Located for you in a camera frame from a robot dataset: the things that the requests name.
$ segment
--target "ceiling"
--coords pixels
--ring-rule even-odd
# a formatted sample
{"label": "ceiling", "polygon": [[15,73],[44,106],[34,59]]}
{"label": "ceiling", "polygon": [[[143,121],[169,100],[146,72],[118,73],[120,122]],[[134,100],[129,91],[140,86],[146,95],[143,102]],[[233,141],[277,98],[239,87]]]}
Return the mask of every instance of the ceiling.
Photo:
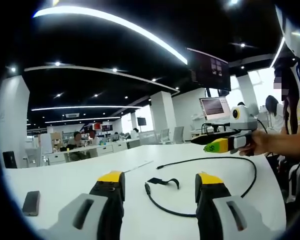
{"label": "ceiling", "polygon": [[[65,111],[31,111],[35,108],[87,105],[136,106],[149,104],[149,96],[175,90],[117,74],[92,70],[53,68],[24,71],[27,68],[76,65],[98,69],[117,68],[124,74],[176,88],[181,93],[196,89],[187,66],[173,54],[143,35],[101,18],[59,14],[32,18],[52,1],[28,6],[14,31],[7,66],[15,65],[14,74],[22,74],[30,90],[29,128],[49,126],[63,114],[80,113],[81,117],[120,117],[121,109],[93,108]],[[75,5],[103,11],[130,21],[159,37],[187,58],[186,48],[196,49],[227,62],[274,54],[281,40],[274,6],[269,0],[160,1],[140,0],[60,0],[56,6]],[[263,61],[264,67],[271,60]],[[249,64],[244,71],[256,68]],[[240,66],[230,69],[240,74]],[[124,113],[134,111],[126,109]]]}

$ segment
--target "white pillar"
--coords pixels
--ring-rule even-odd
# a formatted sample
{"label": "white pillar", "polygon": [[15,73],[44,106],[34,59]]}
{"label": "white pillar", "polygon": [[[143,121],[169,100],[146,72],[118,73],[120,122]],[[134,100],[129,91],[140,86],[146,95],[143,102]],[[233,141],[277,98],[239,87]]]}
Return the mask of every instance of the white pillar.
{"label": "white pillar", "polygon": [[132,129],[134,128],[138,129],[136,112],[131,113],[131,123],[132,123]]}
{"label": "white pillar", "polygon": [[172,140],[177,124],[171,94],[164,91],[157,92],[151,96],[151,106],[154,130],[159,133],[163,129],[169,129],[169,137]]}
{"label": "white pillar", "polygon": [[18,168],[27,166],[27,112],[30,91],[22,76],[2,81],[0,86],[0,161],[5,167],[3,152],[13,151]]}
{"label": "white pillar", "polygon": [[254,86],[251,83],[249,75],[238,76],[238,83],[241,88],[244,104],[249,107],[251,104],[257,104]]}

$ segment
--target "black speaker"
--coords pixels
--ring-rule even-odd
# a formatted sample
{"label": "black speaker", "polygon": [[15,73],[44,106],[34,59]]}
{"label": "black speaker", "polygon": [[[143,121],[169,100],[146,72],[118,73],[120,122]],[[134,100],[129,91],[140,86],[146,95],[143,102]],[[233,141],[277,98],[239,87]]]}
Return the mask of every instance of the black speaker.
{"label": "black speaker", "polygon": [[17,163],[15,159],[14,151],[4,151],[3,153],[3,161],[6,169],[16,169]]}

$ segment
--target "hand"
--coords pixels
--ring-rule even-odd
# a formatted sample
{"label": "hand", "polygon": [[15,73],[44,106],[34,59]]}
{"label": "hand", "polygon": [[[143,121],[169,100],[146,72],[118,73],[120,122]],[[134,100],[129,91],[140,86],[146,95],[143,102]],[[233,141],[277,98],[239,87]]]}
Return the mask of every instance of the hand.
{"label": "hand", "polygon": [[259,131],[259,130],[255,130],[252,133],[252,143],[250,143],[249,145],[243,147],[243,148],[239,148],[239,154],[240,156],[244,156],[249,154],[251,151],[254,152],[254,155],[260,155],[260,154],[264,154],[268,151],[268,134],[263,132],[263,131]]}

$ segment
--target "black phone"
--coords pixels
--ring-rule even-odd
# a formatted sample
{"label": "black phone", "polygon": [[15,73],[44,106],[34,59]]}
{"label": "black phone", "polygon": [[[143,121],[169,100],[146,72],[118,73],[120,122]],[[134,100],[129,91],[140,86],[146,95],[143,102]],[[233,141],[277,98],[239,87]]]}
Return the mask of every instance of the black phone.
{"label": "black phone", "polygon": [[39,214],[39,200],[40,192],[39,191],[29,191],[26,194],[22,212],[26,216],[38,216]]}

